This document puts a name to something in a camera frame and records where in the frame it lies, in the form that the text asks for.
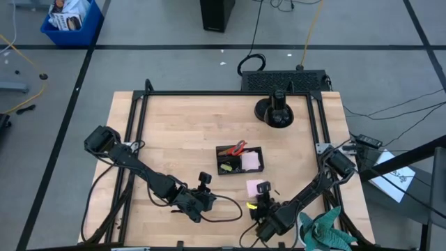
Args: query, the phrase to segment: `black lamp base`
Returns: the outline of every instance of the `black lamp base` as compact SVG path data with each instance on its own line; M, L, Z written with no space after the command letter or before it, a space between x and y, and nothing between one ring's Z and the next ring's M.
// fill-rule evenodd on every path
M274 110L271 106L266 110L264 120L272 128L285 128L294 121L293 110L289 105L285 105L282 110Z
M271 101L269 98L260 99L257 102L256 107L254 108L254 114L260 121L265 122L265 113L270 106Z

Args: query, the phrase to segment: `blue bin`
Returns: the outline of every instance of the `blue bin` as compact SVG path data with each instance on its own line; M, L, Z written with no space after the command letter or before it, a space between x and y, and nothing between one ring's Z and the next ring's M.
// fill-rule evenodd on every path
M59 31L59 29L48 22L49 15L45 18L40 31L47 34L56 45L90 45L98 22L102 18L102 13L95 0L89 0L89 2L90 8L79 31Z

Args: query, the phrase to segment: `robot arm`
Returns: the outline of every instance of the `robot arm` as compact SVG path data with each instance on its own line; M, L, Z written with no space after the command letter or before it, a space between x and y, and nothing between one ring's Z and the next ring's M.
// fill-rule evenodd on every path
M250 209L253 220L259 222L256 235L263 242L267 242L274 234L283 235L292 229L298 212L312 203L319 195L329 192L336 184L346 183L354 175L355 164L337 149L328 148L325 161L330 169L335 170L342 180L333 181L329 178L330 172L319 172L307 187L299 192L292 200L277 203L269 198L268 189L257 196L258 206ZM265 190L264 183L258 184L258 190Z
M134 172L145 180L154 195L167 201L169 206L177 206L194 222L201 221L201 212L212 209L215 197L206 184L211 175L200 173L201 185L197 189L189 189L187 185L170 175L153 171L138 160L132 149L121 143L120 135L109 127L98 126L84 141L85 149L97 158L109 158L118 167Z

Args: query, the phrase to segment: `wooden table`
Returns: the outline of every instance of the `wooden table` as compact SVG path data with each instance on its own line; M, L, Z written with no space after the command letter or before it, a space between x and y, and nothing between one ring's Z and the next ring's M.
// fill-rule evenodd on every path
M116 92L111 104L107 125L123 137L130 110L132 92ZM263 179L271 182L271 195L277 201L290 200L316 175L317 166L313 146L308 108L305 97L289 96L287 103L294 112L295 120L284 129L274 129L260 122L254 115L260 96L150 96L142 139L146 146L139 159L150 168L164 174L172 174L189 184L199 184L199 172L213 176L209 188L213 193L234 198L243 207L243 217L236 222L193 223L186 215L171 213L171 208L152 205L148 199L146 184L136 178L130 209L126 246L176 246L184 241L188 247L238 247L242 232L254 222L245 204L246 181ZM340 144L349 138L348 128L339 93L323 93L323 104L328 121L331 141ZM322 139L317 106L314 102L318 135ZM137 122L132 135L136 135ZM235 144L240 139L247 147L261 146L265 169L261 173L217 175L215 147ZM107 166L99 162L95 179ZM98 184L91 197L85 232L91 236L110 210L117 168L110 171ZM364 237L374 242L369 214L359 176L356 174L341 186L344 210ZM304 212L316 217L324 212L322 197L311 203ZM231 202L218 199L212 211L204 213L210 219L228 219L238 216L238 209ZM115 228L120 227L117 217ZM113 240L118 236L114 231ZM277 247L284 241L289 247L294 241L294 229L283 236L274 235L268 242ZM256 239L251 230L243 239L249 246ZM256 247L263 247L259 242Z

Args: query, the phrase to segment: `red scissors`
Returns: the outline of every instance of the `red scissors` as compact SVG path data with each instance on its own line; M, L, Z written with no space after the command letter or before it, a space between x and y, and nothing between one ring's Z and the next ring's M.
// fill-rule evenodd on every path
M227 150L219 152L218 156L221 156L221 155L238 156L239 154L242 153L246 144L247 143L245 140L240 140L235 146L232 146L231 148L229 148Z

